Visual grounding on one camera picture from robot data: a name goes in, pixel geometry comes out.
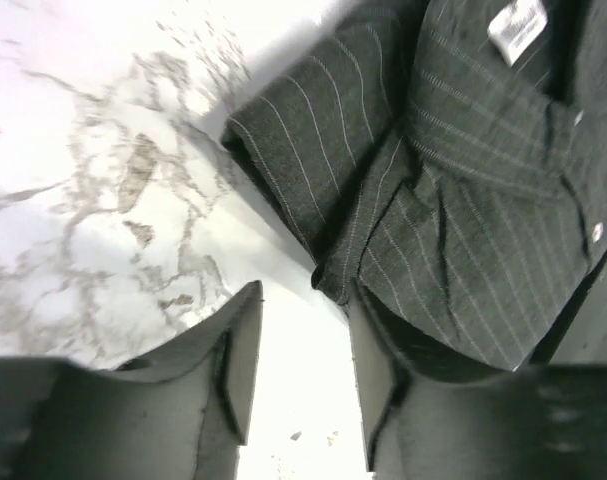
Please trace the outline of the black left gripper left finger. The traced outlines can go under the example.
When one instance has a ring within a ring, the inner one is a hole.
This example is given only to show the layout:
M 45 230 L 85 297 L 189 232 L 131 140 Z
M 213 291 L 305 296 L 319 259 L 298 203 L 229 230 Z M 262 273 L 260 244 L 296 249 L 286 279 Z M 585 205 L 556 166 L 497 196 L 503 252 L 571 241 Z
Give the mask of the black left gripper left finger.
M 231 479 L 248 439 L 263 289 L 113 370 L 0 357 L 0 479 Z

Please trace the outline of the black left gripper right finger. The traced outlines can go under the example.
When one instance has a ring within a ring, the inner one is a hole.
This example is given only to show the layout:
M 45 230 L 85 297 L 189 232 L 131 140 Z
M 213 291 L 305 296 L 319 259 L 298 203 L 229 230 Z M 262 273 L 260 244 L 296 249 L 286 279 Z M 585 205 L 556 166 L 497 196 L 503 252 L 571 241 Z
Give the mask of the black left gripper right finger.
M 355 294 L 348 320 L 378 479 L 607 479 L 607 366 L 506 371 Z

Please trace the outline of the dark striped long sleeve shirt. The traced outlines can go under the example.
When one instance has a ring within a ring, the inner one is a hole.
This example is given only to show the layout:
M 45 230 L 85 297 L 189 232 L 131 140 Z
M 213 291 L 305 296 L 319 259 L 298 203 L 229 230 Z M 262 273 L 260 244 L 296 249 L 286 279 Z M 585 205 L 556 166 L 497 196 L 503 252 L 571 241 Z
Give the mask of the dark striped long sleeve shirt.
M 519 366 L 607 251 L 607 1 L 367 1 L 223 146 L 338 304 Z

